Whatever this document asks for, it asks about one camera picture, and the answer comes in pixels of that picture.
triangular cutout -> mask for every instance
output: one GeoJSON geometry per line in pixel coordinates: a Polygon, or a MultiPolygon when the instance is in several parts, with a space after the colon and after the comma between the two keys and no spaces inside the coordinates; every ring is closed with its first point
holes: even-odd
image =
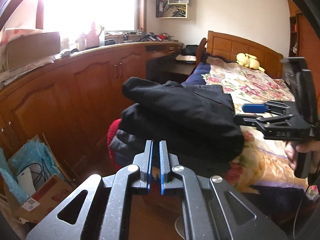
{"type": "Polygon", "coordinates": [[[62,209],[57,217],[70,225],[74,225],[77,222],[80,210],[84,203],[84,200],[88,194],[87,190],[82,190],[71,202],[62,209]]]}
{"type": "Polygon", "coordinates": [[[225,192],[225,196],[238,226],[242,226],[247,222],[254,220],[256,218],[255,214],[253,214],[230,191],[225,192]]]}

gripper handle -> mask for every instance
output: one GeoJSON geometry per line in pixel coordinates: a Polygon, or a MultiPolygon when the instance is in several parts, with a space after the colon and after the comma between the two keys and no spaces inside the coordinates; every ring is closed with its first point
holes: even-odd
{"type": "Polygon", "coordinates": [[[312,160],[312,152],[307,152],[307,153],[300,153],[296,150],[296,146],[300,142],[294,141],[291,142],[291,145],[294,149],[294,155],[295,158],[297,159],[297,166],[294,171],[294,175],[297,178],[300,179],[305,179],[309,175],[309,169],[311,165],[311,160],[312,160]]]}

red cloth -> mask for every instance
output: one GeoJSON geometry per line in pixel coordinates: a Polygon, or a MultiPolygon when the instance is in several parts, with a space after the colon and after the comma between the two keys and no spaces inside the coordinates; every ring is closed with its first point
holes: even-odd
{"type": "Polygon", "coordinates": [[[121,119],[117,119],[113,121],[113,123],[110,125],[108,133],[107,133],[107,146],[108,146],[108,152],[109,152],[109,157],[112,161],[113,167],[115,168],[116,171],[121,169],[122,167],[116,163],[115,159],[115,153],[112,151],[109,147],[113,137],[116,135],[116,132],[119,128],[119,124],[121,122],[121,119]]]}

floral bedspread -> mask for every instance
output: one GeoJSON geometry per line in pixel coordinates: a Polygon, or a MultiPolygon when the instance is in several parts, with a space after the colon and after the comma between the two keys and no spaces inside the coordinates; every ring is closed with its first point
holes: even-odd
{"type": "MultiPolygon", "coordinates": [[[[236,114],[243,114],[242,105],[263,103],[268,100],[294,101],[294,96],[281,79],[272,79],[267,74],[252,70],[237,63],[225,63],[219,58],[208,57],[211,65],[203,75],[207,85],[222,85],[225,93],[232,96],[236,114]]],[[[271,114],[260,114],[271,117],[271,114]]],[[[241,127],[244,149],[231,162],[231,170],[225,179],[240,192],[259,193],[251,185],[271,187],[296,187],[306,189],[306,179],[297,179],[288,165],[284,153],[285,142],[265,140],[263,134],[253,127],[241,127]]],[[[307,196],[318,197],[316,187],[311,187],[307,196]]]]}

bed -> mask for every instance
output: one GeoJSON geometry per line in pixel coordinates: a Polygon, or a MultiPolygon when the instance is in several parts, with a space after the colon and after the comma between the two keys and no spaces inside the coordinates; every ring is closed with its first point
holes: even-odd
{"type": "MultiPolygon", "coordinates": [[[[232,96],[236,114],[243,113],[241,106],[245,103],[293,101],[293,95],[280,79],[282,58],[281,54],[256,42],[209,31],[208,39],[203,38],[199,44],[196,68],[185,83],[222,85],[224,92],[232,96]],[[238,53],[256,56],[266,73],[237,64],[238,53]]],[[[224,178],[240,192],[248,193],[246,196],[265,212],[274,215],[295,210],[308,184],[305,179],[297,179],[289,167],[285,142],[264,140],[262,133],[252,127],[241,127],[241,130],[244,149],[231,162],[231,170],[224,178]]],[[[316,187],[311,187],[306,198],[315,200],[317,197],[316,187]]]]}

